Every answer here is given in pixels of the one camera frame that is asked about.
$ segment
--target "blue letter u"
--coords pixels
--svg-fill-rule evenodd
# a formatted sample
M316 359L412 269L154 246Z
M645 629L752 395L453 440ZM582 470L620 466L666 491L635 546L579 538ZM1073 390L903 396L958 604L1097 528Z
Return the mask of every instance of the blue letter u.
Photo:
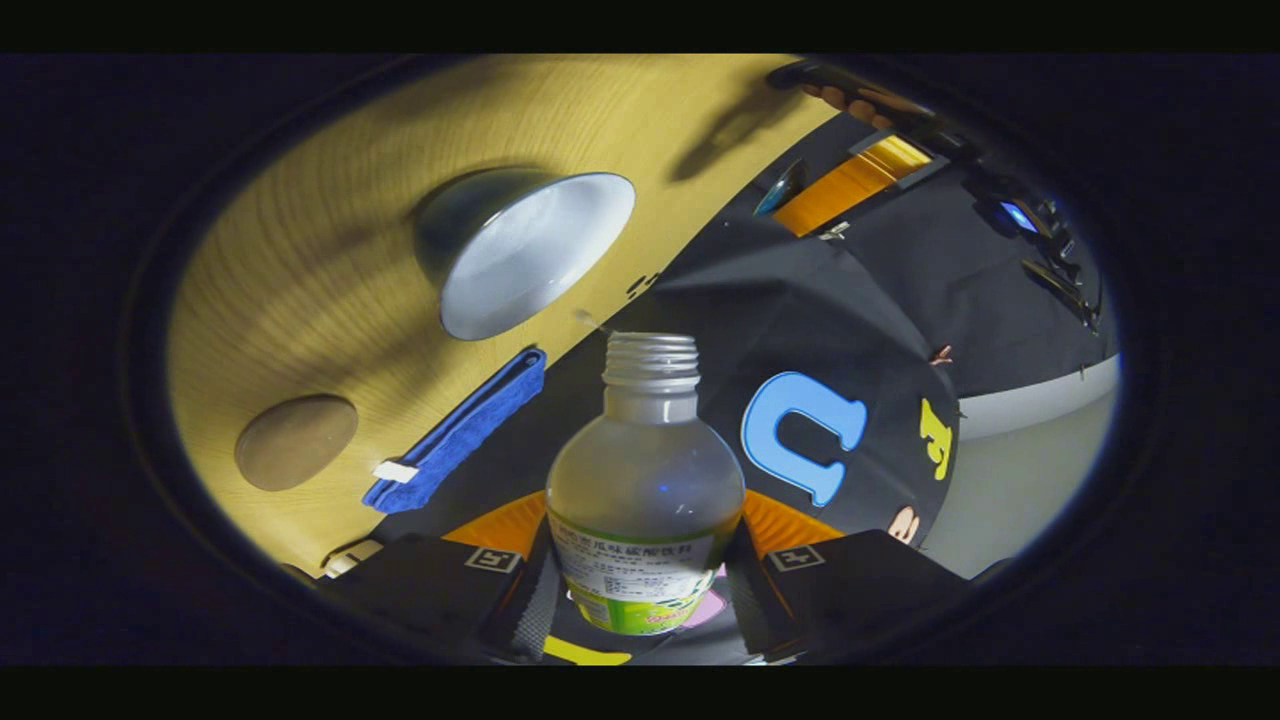
M778 423L799 413L840 437L845 451L858 447L867 427L867 405L850 402L827 386L800 373L781 373L764 382L742 415L742 450L765 473L809 491L822 507L836 497L845 480L845 465L823 468L778 442Z

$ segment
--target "plastic bottle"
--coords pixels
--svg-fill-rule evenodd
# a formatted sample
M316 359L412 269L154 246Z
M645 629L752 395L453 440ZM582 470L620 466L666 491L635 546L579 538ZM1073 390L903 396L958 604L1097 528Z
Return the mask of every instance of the plastic bottle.
M742 512L733 452L698 419L698 348L609 336L604 414L552 465L547 507L570 593L593 625L655 635L710 588Z

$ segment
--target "bottle label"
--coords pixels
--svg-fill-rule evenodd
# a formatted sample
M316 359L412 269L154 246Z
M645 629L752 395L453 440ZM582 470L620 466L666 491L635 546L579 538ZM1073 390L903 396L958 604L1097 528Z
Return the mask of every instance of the bottle label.
M593 625L626 635L680 626L716 577L717 532L634 542L590 532L548 512L561 570Z

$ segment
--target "wood grain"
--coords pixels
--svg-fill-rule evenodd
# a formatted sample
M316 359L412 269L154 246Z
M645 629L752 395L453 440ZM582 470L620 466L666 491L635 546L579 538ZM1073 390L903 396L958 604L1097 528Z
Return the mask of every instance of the wood grain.
M319 577L332 550L383 518L360 502L378 462L521 348L536 343L559 359L589 332L576 309L612 316L636 278L662 270L768 163L835 114L762 85L791 60L486 56L415 81L285 151L212 224L173 314L172 402L209 493L271 559ZM495 338L452 340L413 258L413 208L453 177L513 163L622 174L639 195L635 214L547 310ZM297 488L247 483L234 459L246 424L315 393L358 409L347 448Z

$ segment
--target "blue cloth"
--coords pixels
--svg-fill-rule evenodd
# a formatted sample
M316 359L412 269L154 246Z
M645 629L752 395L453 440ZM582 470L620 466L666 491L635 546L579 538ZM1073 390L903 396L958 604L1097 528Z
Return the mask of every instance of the blue cloth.
M498 425L543 391L547 354L526 350L471 393L426 437L399 460L416 466L417 475L407 483L379 479L369 488L364 503L380 512L416 510L431 500L435 488Z

